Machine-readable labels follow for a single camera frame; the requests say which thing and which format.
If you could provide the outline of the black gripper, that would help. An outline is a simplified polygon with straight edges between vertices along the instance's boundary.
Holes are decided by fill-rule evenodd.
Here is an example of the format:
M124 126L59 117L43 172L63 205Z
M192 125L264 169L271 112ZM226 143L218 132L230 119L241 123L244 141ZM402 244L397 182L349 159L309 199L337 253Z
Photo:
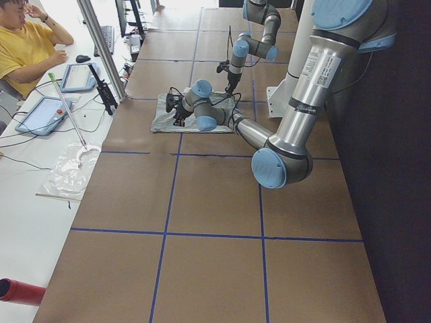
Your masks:
M228 71L228 85L225 88L225 92L227 94L233 94L234 87L238 85L239 81L240 81L239 73L233 73L231 71Z
M177 103L174 105L176 113L174 115L173 125L176 127L185 126L185 119L189 117L189 111L184 108L183 103Z

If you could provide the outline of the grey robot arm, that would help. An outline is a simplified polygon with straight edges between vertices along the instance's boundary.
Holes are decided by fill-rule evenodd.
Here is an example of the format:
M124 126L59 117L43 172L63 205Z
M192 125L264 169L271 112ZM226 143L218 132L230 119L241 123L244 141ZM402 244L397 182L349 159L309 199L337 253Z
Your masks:
M277 58L277 33L281 26L279 11L267 1L243 1L242 16L245 20L264 27L260 40L254 39L250 34L241 33L232 47L231 58L220 63L218 73L222 70L228 73L227 94L233 94L245 67L248 55L274 61Z
M384 50L397 34L397 1L306 1L299 17L294 53L303 56L299 74L271 89L284 115L272 133L235 108L212 103L211 84L200 79L185 94L168 94L166 111L183 126L194 116L202 132L226 126L255 148L251 167L265 188L281 188L305 179L312 171L306 142L333 81L351 55Z

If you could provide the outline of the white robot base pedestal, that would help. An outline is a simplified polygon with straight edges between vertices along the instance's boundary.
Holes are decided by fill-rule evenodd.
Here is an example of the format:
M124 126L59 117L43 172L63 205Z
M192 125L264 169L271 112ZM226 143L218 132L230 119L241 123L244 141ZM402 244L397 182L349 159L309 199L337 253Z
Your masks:
M285 78L277 87L267 88L269 118L281 118L284 116L288 100L292 96L305 66L311 50L310 34L314 26L311 15L313 3L313 0L305 0L302 6Z

